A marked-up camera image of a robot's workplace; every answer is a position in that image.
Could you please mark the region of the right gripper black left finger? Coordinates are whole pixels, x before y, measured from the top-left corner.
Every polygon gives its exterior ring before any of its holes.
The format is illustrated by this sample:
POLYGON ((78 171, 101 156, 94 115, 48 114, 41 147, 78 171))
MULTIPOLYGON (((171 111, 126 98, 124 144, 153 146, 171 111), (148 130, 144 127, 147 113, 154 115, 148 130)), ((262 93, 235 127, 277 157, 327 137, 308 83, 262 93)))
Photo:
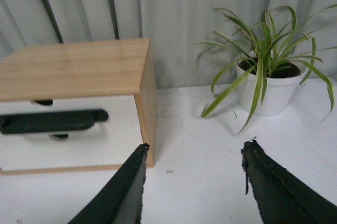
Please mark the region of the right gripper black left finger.
POLYGON ((141 223, 149 149, 139 145, 70 223, 141 223))

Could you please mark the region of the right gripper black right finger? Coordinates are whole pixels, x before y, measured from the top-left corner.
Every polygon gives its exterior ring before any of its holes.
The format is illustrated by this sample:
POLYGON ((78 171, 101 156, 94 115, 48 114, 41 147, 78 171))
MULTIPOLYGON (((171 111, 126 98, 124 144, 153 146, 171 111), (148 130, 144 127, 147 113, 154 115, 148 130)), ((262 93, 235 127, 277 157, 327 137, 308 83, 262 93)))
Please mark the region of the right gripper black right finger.
POLYGON ((242 167, 263 223, 336 223, 336 205, 269 157, 255 139, 246 141, 242 167))

